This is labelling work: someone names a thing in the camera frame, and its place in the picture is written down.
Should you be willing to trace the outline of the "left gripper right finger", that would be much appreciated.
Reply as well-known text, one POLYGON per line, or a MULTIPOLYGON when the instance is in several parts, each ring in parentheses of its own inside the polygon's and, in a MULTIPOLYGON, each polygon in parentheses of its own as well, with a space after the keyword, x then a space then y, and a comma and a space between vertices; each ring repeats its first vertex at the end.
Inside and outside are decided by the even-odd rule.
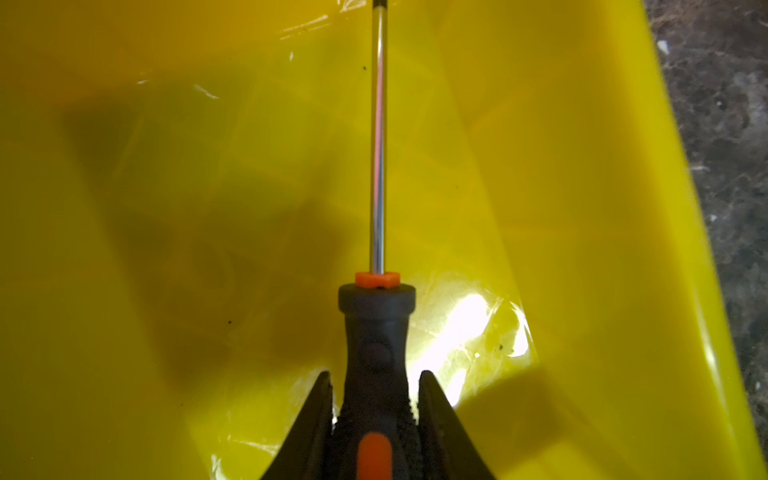
POLYGON ((418 430, 425 479, 494 479, 435 375, 419 378, 418 430))

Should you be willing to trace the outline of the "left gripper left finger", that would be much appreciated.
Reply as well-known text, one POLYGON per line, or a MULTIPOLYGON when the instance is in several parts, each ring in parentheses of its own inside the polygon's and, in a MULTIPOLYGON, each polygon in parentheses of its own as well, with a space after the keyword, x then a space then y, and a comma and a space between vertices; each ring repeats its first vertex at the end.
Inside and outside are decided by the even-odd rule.
POLYGON ((330 373, 324 371, 262 479, 322 479, 333 418, 333 387, 330 373))

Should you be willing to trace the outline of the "black orange screwdriver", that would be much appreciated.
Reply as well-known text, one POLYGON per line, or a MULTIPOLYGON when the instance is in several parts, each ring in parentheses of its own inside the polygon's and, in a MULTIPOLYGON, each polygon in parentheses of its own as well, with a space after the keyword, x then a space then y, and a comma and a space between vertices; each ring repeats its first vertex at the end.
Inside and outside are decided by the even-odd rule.
POLYGON ((327 479, 421 479, 421 439, 410 403, 406 344, 416 290, 386 268, 388 4, 372 4, 369 267, 340 287, 347 367, 326 451, 327 479))

